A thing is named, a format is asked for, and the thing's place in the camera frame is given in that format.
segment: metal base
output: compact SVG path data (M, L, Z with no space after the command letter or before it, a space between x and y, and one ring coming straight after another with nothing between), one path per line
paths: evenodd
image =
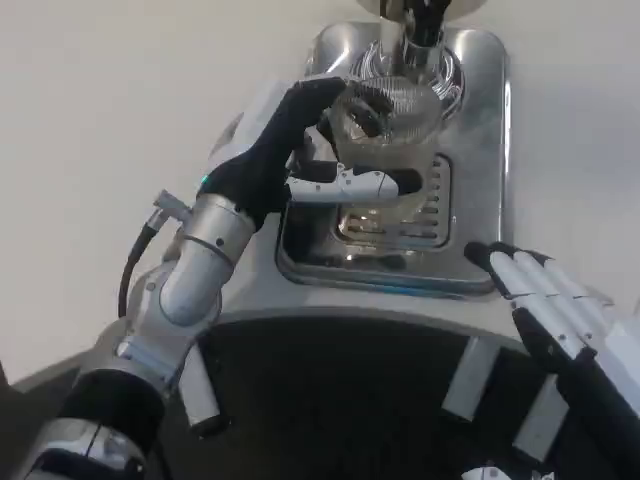
M407 250L429 250L444 245L449 238L451 165L438 156L433 162L431 184L424 206L411 220L385 229L377 208L341 208L338 232L345 241Z
M352 74L379 38L376 23L340 23L316 39L307 75ZM290 206L281 221L276 262L299 283L458 298L493 289L488 274L464 258L470 241L510 241L508 205L510 84L507 54L494 35L445 30L446 51L464 75L462 103L440 135L449 166L450 195L438 198L447 219L400 225L396 238L375 231L359 209ZM362 216L367 217L363 224Z

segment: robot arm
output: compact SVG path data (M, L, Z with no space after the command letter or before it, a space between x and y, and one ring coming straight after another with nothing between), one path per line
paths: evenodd
M336 162L298 165L299 177L287 180L287 162L305 146L305 130L346 86L340 78L292 88L271 83L231 141L214 152L193 207L160 194L123 274L118 310L126 321L108 328L88 354L61 412L41 431L15 479L142 479L185 358L217 319L221 289L266 215L289 200L375 201L421 187L416 172L347 171ZM380 93L368 93L378 109L389 108ZM174 244L162 264L136 282L127 303L133 267L171 217L182 224Z

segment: coffee machine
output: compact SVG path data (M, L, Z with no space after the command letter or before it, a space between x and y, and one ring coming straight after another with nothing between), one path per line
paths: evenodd
M489 32L448 27L448 9L460 10L456 0L359 2L379 21L326 27L305 75L403 76L433 89L442 126L437 155L424 159L433 165L423 206L388 228L375 206L290 205L280 225L278 268L303 284L448 298L486 294L493 282L463 250L470 241L511 240L506 50Z

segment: white robotic hand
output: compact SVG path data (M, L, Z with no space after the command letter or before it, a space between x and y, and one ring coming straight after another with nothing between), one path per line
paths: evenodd
M572 280L554 259L504 243L465 256L511 302L522 341L621 478L640 478L640 320Z

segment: cable connector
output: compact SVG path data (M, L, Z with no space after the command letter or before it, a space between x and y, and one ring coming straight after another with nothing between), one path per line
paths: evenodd
M147 220L147 226L156 232L164 226L169 218L175 218L180 223L186 223L191 218L191 209L180 199L166 190L162 190L153 202L156 211Z

